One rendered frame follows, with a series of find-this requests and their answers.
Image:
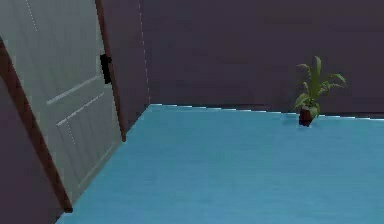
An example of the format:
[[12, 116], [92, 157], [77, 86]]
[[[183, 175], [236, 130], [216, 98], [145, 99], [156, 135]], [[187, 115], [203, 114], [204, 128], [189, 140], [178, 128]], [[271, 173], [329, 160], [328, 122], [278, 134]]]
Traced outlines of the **green house plant in brown pot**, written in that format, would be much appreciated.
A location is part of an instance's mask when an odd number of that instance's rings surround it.
[[306, 70], [309, 80], [303, 82], [304, 92], [296, 98], [292, 110], [299, 109], [299, 124], [309, 127], [312, 121], [320, 115], [319, 98], [332, 88], [345, 88], [347, 80], [340, 73], [329, 74], [325, 79], [322, 79], [322, 60], [319, 56], [314, 57], [312, 66], [298, 64], [298, 67]]

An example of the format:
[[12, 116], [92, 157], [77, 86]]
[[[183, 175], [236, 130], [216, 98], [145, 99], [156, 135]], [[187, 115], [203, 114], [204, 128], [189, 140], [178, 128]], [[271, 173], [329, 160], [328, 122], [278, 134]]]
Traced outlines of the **pale grey room door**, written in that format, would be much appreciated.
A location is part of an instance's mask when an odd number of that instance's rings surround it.
[[124, 139], [102, 0], [0, 0], [0, 76], [70, 213]]

